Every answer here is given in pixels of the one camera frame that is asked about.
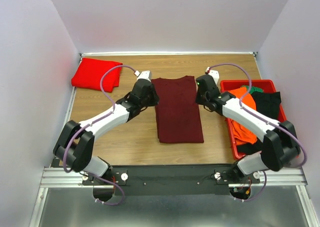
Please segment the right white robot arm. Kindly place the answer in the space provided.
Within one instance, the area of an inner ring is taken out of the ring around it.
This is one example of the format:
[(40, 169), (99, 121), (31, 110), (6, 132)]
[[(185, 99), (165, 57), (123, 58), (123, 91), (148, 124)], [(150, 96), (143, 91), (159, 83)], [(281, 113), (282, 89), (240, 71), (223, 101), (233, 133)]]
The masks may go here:
[(225, 177), (239, 182), (248, 175), (271, 170), (278, 172), (301, 154), (294, 125), (289, 121), (279, 122), (244, 104), (230, 92), (220, 92), (210, 74), (196, 78), (196, 103), (234, 120), (252, 132), (262, 143), (260, 151), (246, 155), (231, 165)]

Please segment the maroon t shirt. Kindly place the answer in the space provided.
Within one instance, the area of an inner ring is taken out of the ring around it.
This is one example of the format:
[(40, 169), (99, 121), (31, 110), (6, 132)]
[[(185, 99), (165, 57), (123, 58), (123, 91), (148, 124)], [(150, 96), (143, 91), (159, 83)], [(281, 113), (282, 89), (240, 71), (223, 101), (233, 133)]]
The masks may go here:
[(204, 142), (195, 77), (156, 78), (151, 81), (159, 97), (155, 106), (157, 137), (162, 144)]

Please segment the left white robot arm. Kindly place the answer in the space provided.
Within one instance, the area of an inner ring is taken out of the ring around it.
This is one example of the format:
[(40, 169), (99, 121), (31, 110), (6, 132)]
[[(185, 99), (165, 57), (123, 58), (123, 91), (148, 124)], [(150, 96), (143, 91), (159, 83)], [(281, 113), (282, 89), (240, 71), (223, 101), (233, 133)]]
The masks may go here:
[(103, 177), (111, 166), (100, 157), (93, 156), (95, 141), (158, 103), (159, 97), (152, 82), (138, 79), (132, 91), (108, 110), (79, 123), (68, 121), (53, 148), (53, 154), (74, 172), (85, 171)]

